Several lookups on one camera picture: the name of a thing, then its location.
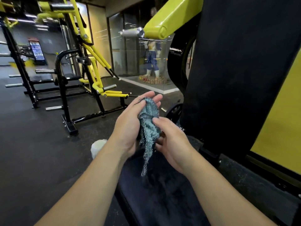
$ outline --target gym floor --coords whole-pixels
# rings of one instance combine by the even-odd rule
[[[110,137],[122,111],[78,123],[79,135],[68,138],[61,119],[63,111],[45,111],[45,107],[61,105],[61,100],[43,101],[40,108],[32,109],[30,99],[23,93],[24,87],[5,88],[6,84],[21,82],[20,78],[8,77],[12,74],[15,73],[11,67],[0,67],[0,225],[32,226],[89,166],[91,144]],[[103,81],[104,85],[116,82],[116,90],[133,95],[148,91],[112,78]],[[36,88],[39,87],[54,85],[42,84]],[[164,95],[162,107],[167,109],[179,99],[183,101],[179,91]],[[119,105],[117,98],[101,97],[101,100],[105,109]],[[99,111],[95,99],[89,95],[69,97],[68,105],[72,118]],[[115,197],[104,225],[128,225]]]

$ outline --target yellow wall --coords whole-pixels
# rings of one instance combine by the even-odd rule
[[[88,5],[88,11],[94,45],[105,58],[105,60],[112,65],[106,10],[101,7]],[[97,67],[100,76],[110,76],[109,73],[98,62]]]
[[[301,174],[301,52],[251,151]]]

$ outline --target black padding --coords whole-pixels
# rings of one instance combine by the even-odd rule
[[[212,152],[252,147],[301,42],[301,0],[204,0],[180,123]]]
[[[141,177],[143,162],[142,156],[128,160],[116,189],[121,207],[126,203],[131,226],[133,222],[141,226],[210,225],[189,181],[162,154],[152,155],[145,177]]]

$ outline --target glass display case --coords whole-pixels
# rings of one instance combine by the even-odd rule
[[[122,29],[144,27],[156,14],[154,6],[154,0],[144,0],[109,17],[112,64],[122,80],[166,94],[179,90],[167,70],[173,35],[164,40],[120,36]]]

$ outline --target yellow metal frame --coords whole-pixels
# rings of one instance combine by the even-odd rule
[[[51,18],[63,18],[64,13],[68,13],[72,22],[73,30],[75,31],[76,34],[80,34],[80,37],[87,43],[87,44],[92,44],[92,41],[88,37],[88,35],[85,32],[85,28],[82,24],[81,17],[79,14],[79,10],[76,4],[75,0],[70,0],[72,3],[74,10],[72,11],[51,11],[50,5],[48,2],[39,2],[40,9],[43,11],[43,13],[40,13],[37,15],[37,21],[41,21],[44,18],[51,17]],[[112,67],[108,64],[108,62],[104,59],[104,57],[101,55],[101,53],[96,49],[96,47],[92,45],[86,45],[83,44],[83,46],[91,53],[93,57],[89,57],[91,59],[91,65],[88,66],[89,69],[89,74],[91,75],[93,79],[93,84],[90,86],[94,88],[98,93],[102,96],[106,97],[123,97],[127,98],[129,95],[128,94],[123,94],[121,91],[113,91],[113,90],[107,90],[103,91],[103,84],[101,81],[101,77],[96,65],[96,60],[100,63],[100,65],[104,68],[111,69]],[[80,79],[79,80],[82,83],[89,83],[87,79]]]
[[[167,38],[200,13],[203,2],[204,0],[168,0],[145,25],[145,37],[153,39]]]

